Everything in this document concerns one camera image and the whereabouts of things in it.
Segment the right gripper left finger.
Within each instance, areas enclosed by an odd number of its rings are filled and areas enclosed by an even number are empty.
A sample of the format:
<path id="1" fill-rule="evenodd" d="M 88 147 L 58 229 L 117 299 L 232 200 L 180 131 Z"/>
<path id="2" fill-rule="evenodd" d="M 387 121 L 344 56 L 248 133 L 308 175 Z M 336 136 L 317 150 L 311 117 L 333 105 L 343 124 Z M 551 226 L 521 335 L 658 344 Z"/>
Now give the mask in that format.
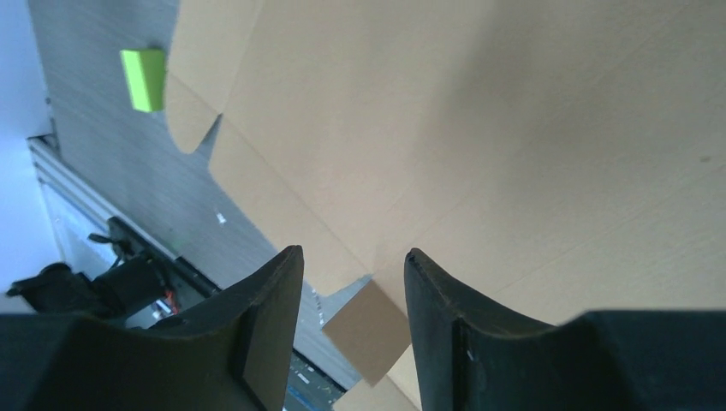
<path id="1" fill-rule="evenodd" d="M 265 410 L 229 371 L 232 330 L 126 329 L 84 314 L 1 317 L 4 410 Z"/>

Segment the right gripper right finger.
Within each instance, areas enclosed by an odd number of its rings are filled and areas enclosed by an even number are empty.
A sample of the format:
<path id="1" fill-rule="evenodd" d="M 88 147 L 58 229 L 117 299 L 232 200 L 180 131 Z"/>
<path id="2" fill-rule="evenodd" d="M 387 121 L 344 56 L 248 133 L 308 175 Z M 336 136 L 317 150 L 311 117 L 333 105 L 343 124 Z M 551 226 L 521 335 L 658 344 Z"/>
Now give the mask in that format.
<path id="1" fill-rule="evenodd" d="M 563 325 L 518 313 L 423 251 L 404 263 L 425 410 L 722 410 L 722 310 L 600 310 Z"/>

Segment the brown cardboard box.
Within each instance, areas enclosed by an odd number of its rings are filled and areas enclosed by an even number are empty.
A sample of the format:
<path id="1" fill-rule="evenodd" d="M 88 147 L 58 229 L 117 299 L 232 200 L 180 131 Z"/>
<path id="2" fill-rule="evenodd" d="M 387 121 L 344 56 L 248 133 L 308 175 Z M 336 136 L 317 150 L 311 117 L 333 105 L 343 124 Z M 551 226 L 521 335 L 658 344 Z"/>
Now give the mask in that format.
<path id="1" fill-rule="evenodd" d="M 330 295 L 362 381 L 416 410 L 417 247 L 549 323 L 725 305 L 722 1 L 183 1 L 170 134 Z"/>

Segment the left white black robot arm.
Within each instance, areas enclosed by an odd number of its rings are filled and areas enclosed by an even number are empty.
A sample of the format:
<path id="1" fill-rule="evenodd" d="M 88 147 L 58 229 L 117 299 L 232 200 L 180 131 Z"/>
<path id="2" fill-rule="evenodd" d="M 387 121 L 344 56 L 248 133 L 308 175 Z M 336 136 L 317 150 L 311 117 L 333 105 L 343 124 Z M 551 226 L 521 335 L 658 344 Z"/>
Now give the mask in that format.
<path id="1" fill-rule="evenodd" d="M 22 298 L 38 313 L 127 319 L 161 301 L 162 317 L 178 314 L 170 260 L 119 217 L 109 218 L 107 224 L 107 235 L 91 233 L 88 240 L 111 246 L 116 260 L 109 270 L 90 278 L 57 262 L 35 277 L 11 283 L 5 295 Z"/>

